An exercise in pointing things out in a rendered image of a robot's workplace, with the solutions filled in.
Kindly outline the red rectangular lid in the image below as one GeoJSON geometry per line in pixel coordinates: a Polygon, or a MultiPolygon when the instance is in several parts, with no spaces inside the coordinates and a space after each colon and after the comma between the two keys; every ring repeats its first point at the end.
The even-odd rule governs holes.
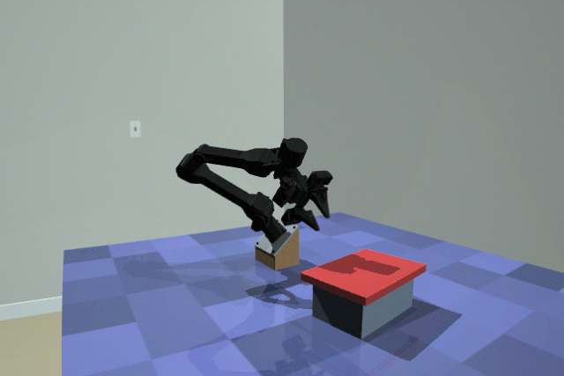
{"type": "Polygon", "coordinates": [[[301,281],[368,306],[426,271],[426,264],[364,249],[301,272],[301,281]]]}

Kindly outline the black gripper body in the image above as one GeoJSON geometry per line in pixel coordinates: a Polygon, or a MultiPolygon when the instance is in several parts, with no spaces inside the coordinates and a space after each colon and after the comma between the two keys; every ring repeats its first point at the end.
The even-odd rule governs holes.
{"type": "Polygon", "coordinates": [[[299,189],[299,191],[296,190],[291,198],[292,203],[296,203],[295,207],[287,209],[281,218],[284,226],[297,225],[301,223],[300,220],[292,221],[291,217],[296,212],[305,211],[304,206],[306,206],[310,200],[306,197],[309,191],[313,188],[325,188],[324,185],[329,185],[333,179],[333,176],[328,171],[314,171],[309,175],[309,177],[301,175],[299,172],[295,172],[289,174],[287,177],[297,181],[302,186],[302,189],[299,189]]]}

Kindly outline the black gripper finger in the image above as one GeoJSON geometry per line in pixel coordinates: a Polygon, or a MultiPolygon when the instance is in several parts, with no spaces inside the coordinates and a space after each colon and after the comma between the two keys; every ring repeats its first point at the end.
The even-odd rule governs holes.
{"type": "Polygon", "coordinates": [[[316,222],[315,216],[314,216],[312,210],[296,212],[291,217],[291,220],[292,221],[300,220],[301,222],[305,223],[306,225],[311,226],[316,231],[320,231],[319,224],[316,222]]]}
{"type": "Polygon", "coordinates": [[[322,212],[322,214],[328,218],[330,217],[330,210],[328,204],[328,188],[313,188],[309,191],[306,196],[308,199],[313,201],[317,208],[322,212]]]}

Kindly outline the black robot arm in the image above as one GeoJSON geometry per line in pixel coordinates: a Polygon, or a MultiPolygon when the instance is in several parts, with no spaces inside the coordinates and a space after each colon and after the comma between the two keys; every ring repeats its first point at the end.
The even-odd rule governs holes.
{"type": "Polygon", "coordinates": [[[301,165],[307,149],[306,142],[298,137],[283,138],[278,148],[255,148],[248,151],[201,144],[185,155],[175,171],[180,179],[191,184],[202,184],[241,207],[246,217],[252,220],[250,228],[255,232],[263,231],[273,243],[286,231],[272,216],[273,202],[280,208],[287,203],[292,204],[294,192],[302,189],[297,181],[287,176],[300,172],[297,167],[301,165]],[[273,178],[280,180],[280,187],[272,200],[261,192],[249,194],[211,171],[206,163],[241,168],[262,178],[274,171],[273,178]]]}

